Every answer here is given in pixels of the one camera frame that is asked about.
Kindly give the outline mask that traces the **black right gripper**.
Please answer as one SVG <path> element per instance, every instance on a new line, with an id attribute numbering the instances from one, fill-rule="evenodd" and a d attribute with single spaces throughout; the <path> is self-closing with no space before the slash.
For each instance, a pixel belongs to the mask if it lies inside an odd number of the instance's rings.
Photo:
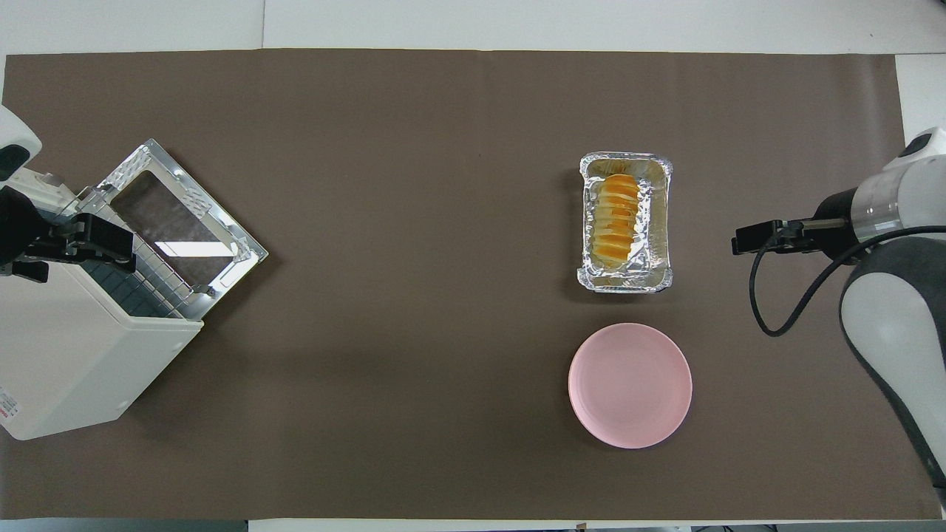
<path id="1" fill-rule="evenodd" d="M 829 259 L 838 259 L 859 243 L 851 221 L 855 193 L 856 189 L 850 188 L 828 196 L 815 209 L 813 219 L 772 219 L 766 225 L 740 227 L 732 238 L 732 253 L 740 256 L 766 251 L 790 255 L 813 253 L 818 248 Z M 810 238 L 805 235 L 805 230 L 813 220 L 835 223 L 831 227 L 814 229 Z"/>

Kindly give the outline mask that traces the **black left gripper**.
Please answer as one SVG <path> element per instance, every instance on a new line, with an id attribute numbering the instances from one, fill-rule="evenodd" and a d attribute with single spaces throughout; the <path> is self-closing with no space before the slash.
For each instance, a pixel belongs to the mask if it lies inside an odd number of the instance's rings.
<path id="1" fill-rule="evenodd" d="M 14 188 L 1 191 L 1 276 L 19 276 L 47 283 L 50 266 L 21 259 L 37 239 L 50 232 L 68 243 L 50 245 L 51 262 L 108 264 L 135 272 L 133 233 L 94 214 L 76 214 L 61 225 L 50 225 L 38 214 L 33 202 Z"/>

